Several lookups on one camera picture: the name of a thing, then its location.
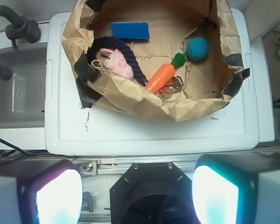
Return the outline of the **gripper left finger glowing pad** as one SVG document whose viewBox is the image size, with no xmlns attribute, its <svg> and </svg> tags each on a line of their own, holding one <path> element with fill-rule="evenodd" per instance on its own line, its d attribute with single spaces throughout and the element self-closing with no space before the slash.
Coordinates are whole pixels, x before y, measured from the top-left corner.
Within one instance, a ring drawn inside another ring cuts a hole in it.
<svg viewBox="0 0 280 224">
<path fill-rule="evenodd" d="M 82 198 L 68 159 L 0 160 L 0 224 L 76 224 Z"/>
</svg>

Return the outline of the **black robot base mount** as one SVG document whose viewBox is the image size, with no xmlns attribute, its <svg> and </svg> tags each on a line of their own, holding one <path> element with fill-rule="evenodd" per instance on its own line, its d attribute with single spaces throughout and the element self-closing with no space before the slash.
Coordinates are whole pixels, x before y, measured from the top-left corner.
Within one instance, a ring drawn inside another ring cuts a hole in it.
<svg viewBox="0 0 280 224">
<path fill-rule="evenodd" d="M 192 181 L 175 164 L 134 163 L 110 188 L 113 224 L 197 224 Z"/>
</svg>

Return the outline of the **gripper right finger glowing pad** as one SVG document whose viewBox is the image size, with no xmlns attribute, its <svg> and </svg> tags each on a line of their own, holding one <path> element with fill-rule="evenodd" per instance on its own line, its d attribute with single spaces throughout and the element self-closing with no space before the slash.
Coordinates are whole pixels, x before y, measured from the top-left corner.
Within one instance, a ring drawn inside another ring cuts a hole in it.
<svg viewBox="0 0 280 224">
<path fill-rule="evenodd" d="M 192 199 L 202 224 L 280 224 L 280 153 L 202 155 Z"/>
</svg>

